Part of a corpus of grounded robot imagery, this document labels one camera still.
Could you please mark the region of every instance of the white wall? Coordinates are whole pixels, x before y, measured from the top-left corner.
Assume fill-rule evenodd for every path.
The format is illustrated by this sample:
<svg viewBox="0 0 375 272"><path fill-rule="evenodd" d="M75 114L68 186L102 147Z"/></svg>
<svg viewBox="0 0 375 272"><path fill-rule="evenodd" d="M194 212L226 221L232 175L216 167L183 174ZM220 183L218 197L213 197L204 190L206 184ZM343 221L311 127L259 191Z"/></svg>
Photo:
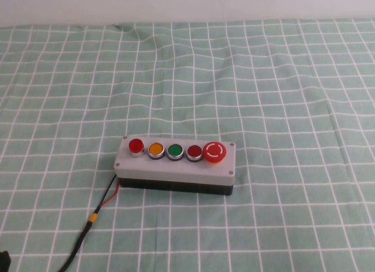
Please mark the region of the white wall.
<svg viewBox="0 0 375 272"><path fill-rule="evenodd" d="M375 17L375 0L0 0L0 26Z"/></svg>

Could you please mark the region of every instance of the black object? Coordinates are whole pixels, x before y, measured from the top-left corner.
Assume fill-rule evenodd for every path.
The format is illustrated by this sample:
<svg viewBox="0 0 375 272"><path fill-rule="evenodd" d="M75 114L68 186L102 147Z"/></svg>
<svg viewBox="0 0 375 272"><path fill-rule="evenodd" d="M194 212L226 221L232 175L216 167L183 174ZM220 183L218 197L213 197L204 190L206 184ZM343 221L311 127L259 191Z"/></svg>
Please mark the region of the black object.
<svg viewBox="0 0 375 272"><path fill-rule="evenodd" d="M115 174L115 175L113 176L113 178L112 178L110 184L108 185L107 190L105 190L105 193L104 193L103 197L101 198L100 203L99 203L99 205L97 206L97 208L95 209L93 215L97 215L97 213L98 213L99 210L101 209L101 206L102 206L102 204L103 204L103 202L104 202L105 196L107 195L108 191L110 190L110 187L111 187L111 185L112 185L112 183L113 183L113 181L115 180L116 177L117 177L117 176L116 176L116 174ZM62 265L62 267L60 268L59 272L65 272L65 271L68 269L69 265L72 263L72 261L74 260L74 258L75 258L75 256L76 256L77 252L79 251L79 249L80 249L80 247L81 247L81 245L82 245L83 239L85 238L85 236L86 236L86 234L88 233L88 231L90 231L90 229L91 229L91 227L92 227L92 225L93 225L95 219L92 221L91 218L89 218L89 220L86 222L86 225L85 225L84 229L82 230L81 234L79 235L79 237L78 237L78 239L77 239L77 241L76 241L76 244L75 244L74 247L73 247L73 250L71 251L71 253L70 253L68 259L65 261L65 263L64 263L64 264Z"/></svg>
<svg viewBox="0 0 375 272"><path fill-rule="evenodd" d="M1 272L8 272L11 266L11 257L7 251L0 251L0 271Z"/></svg>
<svg viewBox="0 0 375 272"><path fill-rule="evenodd" d="M233 191L233 185L209 185L187 182L157 181L147 179L119 178L122 187L154 189L178 192L194 192L203 194L217 194L230 196Z"/></svg>

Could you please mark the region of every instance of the red push button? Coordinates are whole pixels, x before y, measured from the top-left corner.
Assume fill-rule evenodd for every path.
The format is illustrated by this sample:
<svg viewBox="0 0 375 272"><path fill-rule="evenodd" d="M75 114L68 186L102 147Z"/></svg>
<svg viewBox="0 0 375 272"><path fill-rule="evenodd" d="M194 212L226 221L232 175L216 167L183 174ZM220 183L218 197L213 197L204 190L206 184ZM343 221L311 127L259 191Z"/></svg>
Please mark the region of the red push button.
<svg viewBox="0 0 375 272"><path fill-rule="evenodd" d="M140 139L132 139L129 142L129 150L132 157L141 157L145 152L145 145Z"/></svg>
<svg viewBox="0 0 375 272"><path fill-rule="evenodd" d="M213 164L221 162L226 154L227 150L220 142L209 142L203 147L204 158Z"/></svg>
<svg viewBox="0 0 375 272"><path fill-rule="evenodd" d="M202 148L198 145L192 145L187 149L186 157L190 162L199 162L202 156Z"/></svg>

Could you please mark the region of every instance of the push button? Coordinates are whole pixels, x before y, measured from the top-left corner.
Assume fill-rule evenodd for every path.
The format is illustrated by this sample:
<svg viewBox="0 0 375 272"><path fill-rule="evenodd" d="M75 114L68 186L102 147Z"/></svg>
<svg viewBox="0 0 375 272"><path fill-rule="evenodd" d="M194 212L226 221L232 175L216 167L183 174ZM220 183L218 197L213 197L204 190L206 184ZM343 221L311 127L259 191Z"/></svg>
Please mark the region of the push button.
<svg viewBox="0 0 375 272"><path fill-rule="evenodd" d="M202 148L198 145L192 145L187 149L186 158L190 162L199 162L203 158Z"/></svg>
<svg viewBox="0 0 375 272"><path fill-rule="evenodd" d="M220 142L209 142L203 147L204 158L213 164L221 162L227 154L225 146Z"/></svg>
<svg viewBox="0 0 375 272"><path fill-rule="evenodd" d="M179 144L169 146L166 156L171 161L179 161L183 157L183 148Z"/></svg>
<svg viewBox="0 0 375 272"><path fill-rule="evenodd" d="M140 139L133 139L129 142L130 155L134 158L139 158L145 153L145 145Z"/></svg>
<svg viewBox="0 0 375 272"><path fill-rule="evenodd" d="M161 159L164 157L164 154L164 147L160 143L152 143L150 147L148 147L148 156L151 159Z"/></svg>

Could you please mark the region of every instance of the red wire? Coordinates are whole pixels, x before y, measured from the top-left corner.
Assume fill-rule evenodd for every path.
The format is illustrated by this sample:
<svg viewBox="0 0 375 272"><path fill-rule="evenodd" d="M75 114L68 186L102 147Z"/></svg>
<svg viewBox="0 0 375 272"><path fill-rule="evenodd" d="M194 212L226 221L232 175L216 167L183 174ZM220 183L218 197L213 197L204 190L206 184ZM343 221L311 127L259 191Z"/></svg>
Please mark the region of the red wire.
<svg viewBox="0 0 375 272"><path fill-rule="evenodd" d="M116 186L116 190L115 190L115 192L113 193L112 196L110 196L107 200L105 200L105 201L100 205L100 207L104 206L104 205L105 205L106 203L108 203L111 199L113 199L114 196L116 196L119 187L120 187L120 180L117 179L117 186Z"/></svg>

